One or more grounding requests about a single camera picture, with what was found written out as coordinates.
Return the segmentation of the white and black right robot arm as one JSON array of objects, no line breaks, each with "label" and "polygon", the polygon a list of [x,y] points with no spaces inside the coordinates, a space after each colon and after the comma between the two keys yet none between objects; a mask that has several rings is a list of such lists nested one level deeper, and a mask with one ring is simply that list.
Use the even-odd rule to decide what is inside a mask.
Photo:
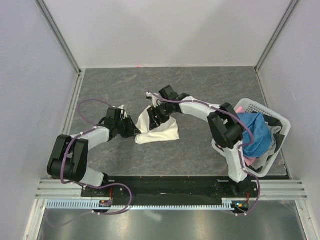
[{"label": "white and black right robot arm", "polygon": [[207,122],[213,138],[212,146],[227,161],[228,177],[231,181],[230,193],[240,197],[247,191],[250,178],[241,150],[246,127],[232,105],[227,102],[214,105],[186,93],[178,94],[170,85],[161,89],[158,94],[147,91],[146,98],[152,100],[152,106],[147,109],[149,130],[163,126],[175,113],[190,115]]}]

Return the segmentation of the white cloth napkin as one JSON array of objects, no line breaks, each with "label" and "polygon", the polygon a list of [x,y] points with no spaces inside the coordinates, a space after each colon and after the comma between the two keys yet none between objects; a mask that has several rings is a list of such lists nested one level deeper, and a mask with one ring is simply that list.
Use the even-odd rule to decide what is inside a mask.
[{"label": "white cloth napkin", "polygon": [[139,145],[154,143],[154,142],[166,142],[176,141],[180,139],[179,128],[177,120],[170,117],[165,123],[162,123],[159,127],[149,130],[150,118],[147,109],[150,105],[138,117],[136,127],[141,134],[135,136],[135,143]]}]

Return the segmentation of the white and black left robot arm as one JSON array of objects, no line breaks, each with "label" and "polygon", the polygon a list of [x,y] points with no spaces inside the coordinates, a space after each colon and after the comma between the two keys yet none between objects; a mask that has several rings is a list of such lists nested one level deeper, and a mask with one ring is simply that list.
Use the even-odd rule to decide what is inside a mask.
[{"label": "white and black left robot arm", "polygon": [[126,139],[140,133],[124,109],[110,107],[106,116],[91,129],[57,137],[47,164],[47,173],[64,184],[82,186],[84,192],[92,196],[111,197],[113,188],[109,185],[109,176],[88,166],[89,151],[118,135]]}]

